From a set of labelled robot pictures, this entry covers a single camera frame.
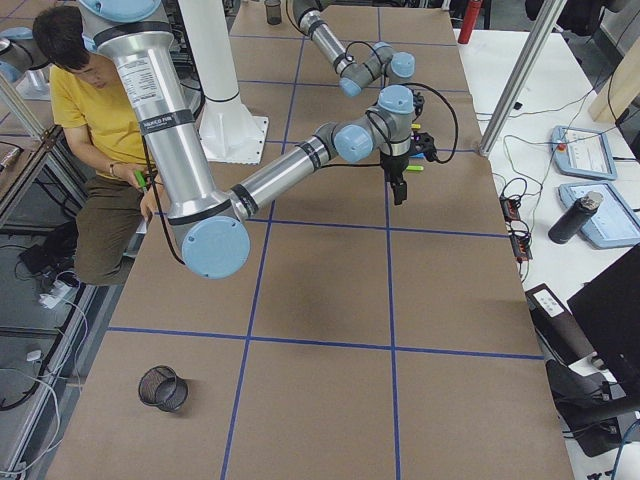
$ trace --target blue joint cap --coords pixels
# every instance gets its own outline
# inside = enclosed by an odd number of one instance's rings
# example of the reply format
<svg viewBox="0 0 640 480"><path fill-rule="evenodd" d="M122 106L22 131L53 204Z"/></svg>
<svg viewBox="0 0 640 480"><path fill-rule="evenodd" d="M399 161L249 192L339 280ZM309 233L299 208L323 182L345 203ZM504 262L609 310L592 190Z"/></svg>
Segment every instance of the blue joint cap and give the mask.
<svg viewBox="0 0 640 480"><path fill-rule="evenodd" d="M162 0L79 0L101 18L117 23L144 20L155 12Z"/></svg>
<svg viewBox="0 0 640 480"><path fill-rule="evenodd" d="M20 73L20 70L10 63L0 61L0 75L6 78L7 82L13 83L18 81L22 74Z"/></svg>
<svg viewBox="0 0 640 480"><path fill-rule="evenodd" d="M189 229L182 242L182 259L201 277L220 279L240 270L250 250L249 234L242 222L217 215Z"/></svg>
<svg viewBox="0 0 640 480"><path fill-rule="evenodd" d="M359 125L347 125L333 139L338 154L349 163L356 163L373 152L371 134Z"/></svg>
<svg viewBox="0 0 640 480"><path fill-rule="evenodd" d="M391 113L413 113L413 93L402 85L391 85L380 92L378 106Z"/></svg>
<svg viewBox="0 0 640 480"><path fill-rule="evenodd" d="M416 71L416 59L407 52L398 52L391 59L391 70L400 78L411 78Z"/></svg>
<svg viewBox="0 0 640 480"><path fill-rule="evenodd" d="M33 32L27 27L13 27L0 32L0 37L7 40L32 40Z"/></svg>
<svg viewBox="0 0 640 480"><path fill-rule="evenodd" d="M362 92L362 88L360 88L360 85L358 85L350 78L341 78L339 83L340 88L342 88L344 94L349 98L357 97L358 95L360 95L360 92Z"/></svg>
<svg viewBox="0 0 640 480"><path fill-rule="evenodd" d="M98 52L98 47L96 47L96 42L94 42L92 38L85 36L84 33L82 34L82 41L84 42L84 48L86 48L87 51L91 53Z"/></svg>

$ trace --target black monitor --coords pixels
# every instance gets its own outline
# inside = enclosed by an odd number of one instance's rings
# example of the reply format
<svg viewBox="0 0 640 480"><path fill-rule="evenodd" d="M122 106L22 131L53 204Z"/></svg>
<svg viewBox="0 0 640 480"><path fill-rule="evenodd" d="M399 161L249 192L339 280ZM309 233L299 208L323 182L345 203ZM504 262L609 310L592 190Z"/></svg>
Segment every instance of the black monitor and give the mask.
<svg viewBox="0 0 640 480"><path fill-rule="evenodd" d="M604 367L617 381L613 386L605 385L604 399L592 400L586 395L586 387L581 387L585 395L580 396L580 402L566 401L566 395L559 401L556 397L559 413L573 432L579 432L575 438L580 446L588 456L594 456L619 446L620 430L624 432L635 421L633 412L640 410L640 244L567 303ZM554 373L560 371L559 367L551 367L547 367L550 379L561 379Z"/></svg>
<svg viewBox="0 0 640 480"><path fill-rule="evenodd" d="M627 395L640 395L640 244L567 302Z"/></svg>

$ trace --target hand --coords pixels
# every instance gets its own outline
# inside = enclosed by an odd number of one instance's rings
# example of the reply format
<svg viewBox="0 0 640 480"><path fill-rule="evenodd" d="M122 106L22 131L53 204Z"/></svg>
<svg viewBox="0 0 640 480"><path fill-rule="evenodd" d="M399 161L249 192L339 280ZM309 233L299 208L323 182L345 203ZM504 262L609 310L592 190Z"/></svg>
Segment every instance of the hand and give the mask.
<svg viewBox="0 0 640 480"><path fill-rule="evenodd" d="M142 172L142 175L146 177L147 169L144 165L138 165L136 163L116 163L113 166L113 174L120 180L124 180L136 190L142 190L138 185L135 171Z"/></svg>
<svg viewBox="0 0 640 480"><path fill-rule="evenodd" d="M164 193L164 187L156 183L156 188L158 189L158 196L162 197L162 194ZM142 200L140 201L140 213L147 221L147 223L149 223L153 218L153 214L158 211L160 211L160 207L156 203L156 197L153 194L153 188L149 187L149 190L144 194Z"/></svg>

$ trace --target white table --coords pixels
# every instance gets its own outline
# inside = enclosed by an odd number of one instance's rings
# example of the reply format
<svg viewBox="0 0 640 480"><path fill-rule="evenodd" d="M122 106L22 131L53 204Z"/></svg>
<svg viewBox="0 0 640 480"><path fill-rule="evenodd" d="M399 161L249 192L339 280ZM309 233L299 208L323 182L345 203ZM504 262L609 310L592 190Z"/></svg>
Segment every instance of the white table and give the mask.
<svg viewBox="0 0 640 480"><path fill-rule="evenodd" d="M459 45L469 90L474 98L474 108L483 131L526 38L526 32L478 30L473 32L467 45ZM524 112L559 109L583 98L590 90L589 80L562 36L552 34L518 98L522 108L514 111L512 117ZM533 260L523 267L523 273L526 273L523 288L528 290L546 283L565 303L584 283L611 265L628 248L596 249L579 235L565 245L549 240L549 228L565 211L558 196L558 185L579 182L581 179L561 174L555 165L549 168L549 145L531 145L509 136L542 143L549 141L550 133L556 125L570 124L578 128L608 130L612 128L611 124L595 123L588 114L588 107L595 97L596 93L591 91L584 102L573 103L559 111L510 118L489 155L494 173L502 175L507 181L521 176L510 165L510 155L516 170L543 182L539 203L537 197L525 197L520 208L521 218L533 228ZM633 157L616 129L609 131L607 137L614 157ZM640 165L633 161L618 161L616 168L618 179L614 182L615 187L632 208L640 207ZM502 190L503 184L502 179L496 175L498 192ZM507 194L522 193L523 186L523 182L514 183ZM529 181L527 191L535 193L538 187ZM596 478L589 475L597 473L602 473L602 478L605 478L604 472L611 470L616 454L616 451L611 451L589 458L574 440L567 441L567 449L576 480ZM617 479L636 479L637 472L640 472L640 444L634 443L624 449Z"/></svg>

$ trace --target black water bottle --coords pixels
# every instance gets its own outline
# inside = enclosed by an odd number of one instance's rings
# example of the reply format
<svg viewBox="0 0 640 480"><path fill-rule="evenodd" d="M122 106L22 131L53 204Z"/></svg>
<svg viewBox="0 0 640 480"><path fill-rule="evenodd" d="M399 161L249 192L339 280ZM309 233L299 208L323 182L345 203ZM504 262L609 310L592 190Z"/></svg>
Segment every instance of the black water bottle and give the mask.
<svg viewBox="0 0 640 480"><path fill-rule="evenodd" d="M598 192L589 192L577 199L549 229L549 238L555 243L567 243L595 215L602 200L604 197Z"/></svg>

